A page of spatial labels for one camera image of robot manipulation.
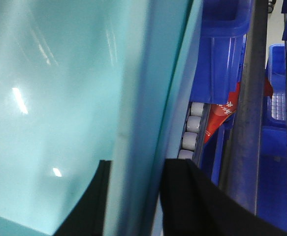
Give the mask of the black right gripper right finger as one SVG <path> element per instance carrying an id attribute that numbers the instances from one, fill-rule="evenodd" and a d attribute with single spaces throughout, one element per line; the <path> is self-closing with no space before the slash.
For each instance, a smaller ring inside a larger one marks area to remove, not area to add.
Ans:
<path id="1" fill-rule="evenodd" d="M 236 203 L 189 159 L 166 159 L 160 202 L 165 236 L 287 236 Z"/>

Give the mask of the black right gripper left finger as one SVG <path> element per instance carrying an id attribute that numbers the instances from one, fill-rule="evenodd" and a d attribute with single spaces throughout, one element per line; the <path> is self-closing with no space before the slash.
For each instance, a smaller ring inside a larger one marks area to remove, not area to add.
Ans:
<path id="1" fill-rule="evenodd" d="M 103 235 L 111 164 L 111 160 L 99 161 L 98 168 L 89 186 L 54 235 Z"/>

